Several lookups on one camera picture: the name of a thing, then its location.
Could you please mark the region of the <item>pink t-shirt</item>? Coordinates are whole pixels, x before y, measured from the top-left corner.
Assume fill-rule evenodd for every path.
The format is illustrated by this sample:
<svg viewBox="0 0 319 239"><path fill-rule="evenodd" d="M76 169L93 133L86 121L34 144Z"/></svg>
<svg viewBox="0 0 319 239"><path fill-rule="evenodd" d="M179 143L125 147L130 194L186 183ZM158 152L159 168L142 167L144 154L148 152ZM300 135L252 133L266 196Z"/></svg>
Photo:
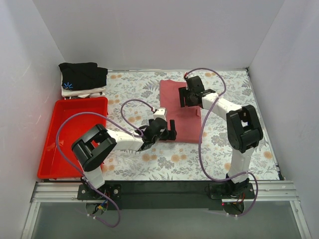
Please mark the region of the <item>pink t-shirt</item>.
<svg viewBox="0 0 319 239"><path fill-rule="evenodd" d="M200 107L180 106L179 88L186 87L186 82L161 80L159 84L159 101L166 108L167 120L174 120L177 132L174 142L199 143L201 130Z"/></svg>

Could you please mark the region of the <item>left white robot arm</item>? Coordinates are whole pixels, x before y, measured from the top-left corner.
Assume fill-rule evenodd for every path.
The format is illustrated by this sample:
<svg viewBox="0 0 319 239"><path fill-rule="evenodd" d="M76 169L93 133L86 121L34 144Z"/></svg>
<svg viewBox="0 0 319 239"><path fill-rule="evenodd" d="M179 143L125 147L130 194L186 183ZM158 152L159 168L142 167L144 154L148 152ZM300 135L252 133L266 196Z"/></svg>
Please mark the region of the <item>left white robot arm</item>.
<svg viewBox="0 0 319 239"><path fill-rule="evenodd" d="M151 119L149 125L141 126L140 130L143 134L135 131L131 135L97 124L72 144L71 149L81 164L90 185L89 193L93 198L101 199L105 196L106 187L101 165L112 151L144 151L159 140L176 140L177 136L173 119Z"/></svg>

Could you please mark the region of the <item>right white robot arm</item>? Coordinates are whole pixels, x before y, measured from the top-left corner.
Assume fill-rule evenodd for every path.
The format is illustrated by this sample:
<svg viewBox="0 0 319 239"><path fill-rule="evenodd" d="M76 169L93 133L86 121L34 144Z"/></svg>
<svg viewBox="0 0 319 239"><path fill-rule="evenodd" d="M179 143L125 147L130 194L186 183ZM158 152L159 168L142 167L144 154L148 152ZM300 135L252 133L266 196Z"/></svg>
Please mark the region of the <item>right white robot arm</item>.
<svg viewBox="0 0 319 239"><path fill-rule="evenodd" d="M244 187L242 182L246 181L253 174L249 171L250 161L255 148L263 139L263 130L256 112L252 105L241 106L232 103L222 97L226 92L220 94L212 89L205 89L199 76L188 77L184 75L186 87L178 89L180 106L199 106L208 110L200 130L199 140L202 140L203 130L210 113L214 113L226 121L227 138L232 147L231 166L225 179L216 179L210 176L203 165L201 155L201 144L198 144L199 163L204 175L214 182L227 182L226 194L231 198L239 197Z"/></svg>

